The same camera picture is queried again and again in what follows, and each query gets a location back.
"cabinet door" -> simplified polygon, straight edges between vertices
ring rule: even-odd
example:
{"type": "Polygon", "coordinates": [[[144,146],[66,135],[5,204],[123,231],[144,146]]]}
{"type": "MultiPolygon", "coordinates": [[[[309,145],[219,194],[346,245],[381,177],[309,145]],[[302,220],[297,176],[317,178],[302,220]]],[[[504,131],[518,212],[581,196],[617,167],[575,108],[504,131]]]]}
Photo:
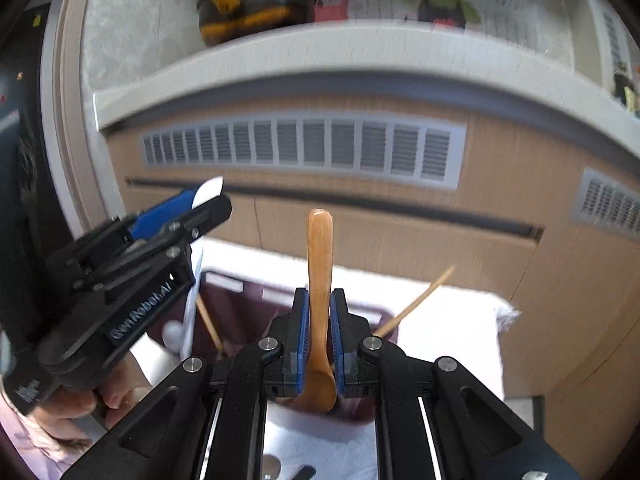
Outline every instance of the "cabinet door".
{"type": "Polygon", "coordinates": [[[636,324],[573,391],[545,403],[546,439],[584,480],[602,478],[638,424],[639,354],[640,324],[636,324]]]}
{"type": "MultiPolygon", "coordinates": [[[[306,216],[322,204],[257,198],[262,248],[306,258],[306,216]]],[[[452,264],[450,284],[511,298],[536,250],[528,238],[446,222],[327,205],[334,264],[431,281],[452,264]]]]}

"person's hand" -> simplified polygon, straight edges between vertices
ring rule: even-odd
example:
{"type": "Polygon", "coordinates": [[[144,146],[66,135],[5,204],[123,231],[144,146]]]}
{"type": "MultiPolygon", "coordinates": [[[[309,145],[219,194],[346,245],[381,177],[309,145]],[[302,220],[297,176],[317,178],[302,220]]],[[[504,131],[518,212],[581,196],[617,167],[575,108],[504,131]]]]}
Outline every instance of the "person's hand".
{"type": "MultiPolygon", "coordinates": [[[[102,400],[109,408],[105,416],[112,428],[151,389],[138,362],[131,352],[111,371],[98,388],[102,400]]],[[[74,424],[74,418],[89,415],[96,407],[93,392],[70,392],[59,388],[49,399],[33,410],[40,427],[59,440],[87,440],[87,436],[74,424]]]]}

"bamboo skewer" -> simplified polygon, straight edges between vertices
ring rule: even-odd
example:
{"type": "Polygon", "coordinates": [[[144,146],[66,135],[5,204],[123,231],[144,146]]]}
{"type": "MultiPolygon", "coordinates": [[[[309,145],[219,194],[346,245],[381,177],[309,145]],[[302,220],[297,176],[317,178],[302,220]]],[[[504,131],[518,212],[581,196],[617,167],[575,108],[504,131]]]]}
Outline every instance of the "bamboo skewer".
{"type": "Polygon", "coordinates": [[[200,317],[204,322],[204,326],[207,327],[207,332],[209,332],[209,336],[213,341],[213,344],[218,349],[218,352],[220,352],[220,355],[222,355],[222,357],[225,357],[226,356],[225,347],[222,344],[222,340],[218,335],[218,331],[216,330],[216,327],[213,324],[211,317],[209,316],[209,311],[207,310],[207,307],[204,305],[204,301],[202,301],[202,296],[200,294],[198,294],[198,297],[196,298],[196,306],[198,307],[198,313],[200,314],[200,317]]]}
{"type": "Polygon", "coordinates": [[[456,266],[455,265],[452,265],[452,266],[449,267],[449,269],[445,270],[437,280],[435,280],[434,282],[431,282],[431,285],[429,285],[429,288],[427,290],[425,290],[420,296],[418,296],[411,305],[409,305],[406,309],[404,309],[395,318],[390,319],[389,321],[387,321],[382,327],[377,329],[373,333],[373,335],[375,335],[377,337],[384,337],[387,334],[389,334],[389,332],[391,332],[393,329],[395,329],[405,317],[407,317],[409,314],[411,314],[416,309],[416,307],[418,307],[418,305],[420,305],[431,294],[433,294],[433,292],[440,285],[442,285],[444,282],[446,282],[449,279],[449,277],[453,274],[454,270],[456,270],[456,266]]]}

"marble wall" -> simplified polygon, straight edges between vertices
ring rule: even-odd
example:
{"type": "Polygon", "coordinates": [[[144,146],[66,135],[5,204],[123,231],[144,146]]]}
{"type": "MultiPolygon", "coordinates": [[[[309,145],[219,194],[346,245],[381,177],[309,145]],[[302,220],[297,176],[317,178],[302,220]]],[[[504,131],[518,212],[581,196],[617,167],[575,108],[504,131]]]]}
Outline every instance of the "marble wall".
{"type": "Polygon", "coordinates": [[[82,32],[82,107],[100,193],[124,213],[105,140],[94,120],[97,90],[135,82],[205,48],[197,0],[88,0],[82,32]]]}

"vent grille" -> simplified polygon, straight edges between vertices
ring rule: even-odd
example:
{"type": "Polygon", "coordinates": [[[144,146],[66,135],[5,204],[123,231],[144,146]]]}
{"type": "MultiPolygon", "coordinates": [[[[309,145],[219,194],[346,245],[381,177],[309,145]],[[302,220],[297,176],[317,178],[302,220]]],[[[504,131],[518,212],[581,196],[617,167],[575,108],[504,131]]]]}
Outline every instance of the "vent grille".
{"type": "Polygon", "coordinates": [[[183,164],[186,162],[186,157],[184,156],[184,139],[182,138],[182,132],[173,132],[172,139],[174,140],[175,161],[183,164]]]}
{"type": "Polygon", "coordinates": [[[303,121],[305,164],[324,164],[324,121],[303,121]]]}
{"type": "Polygon", "coordinates": [[[418,128],[396,126],[391,155],[391,173],[414,174],[418,152],[418,128]]]}
{"type": "MultiPolygon", "coordinates": [[[[260,166],[455,189],[465,135],[464,124],[413,116],[282,113],[211,119],[143,134],[142,156],[147,166],[260,166]]],[[[590,193],[593,204],[585,205],[585,214],[616,215],[626,222],[638,216],[624,196],[612,191],[605,203],[604,190],[590,193]]]]}
{"type": "Polygon", "coordinates": [[[296,121],[278,121],[278,154],[281,164],[298,163],[298,133],[296,121]]]}
{"type": "Polygon", "coordinates": [[[428,130],[424,136],[422,176],[444,178],[449,156],[449,134],[428,130]]]}
{"type": "Polygon", "coordinates": [[[249,123],[234,123],[234,145],[236,146],[236,160],[238,162],[251,162],[249,123]]]}
{"type": "Polygon", "coordinates": [[[354,135],[356,123],[353,121],[332,121],[331,123],[331,165],[353,167],[354,135]]]}
{"type": "Polygon", "coordinates": [[[640,194],[607,175],[586,168],[573,218],[640,239],[640,194]]]}
{"type": "Polygon", "coordinates": [[[202,151],[202,160],[205,162],[213,162],[216,160],[216,154],[213,151],[213,140],[211,139],[211,128],[204,126],[198,131],[200,138],[200,150],[202,151]]]}

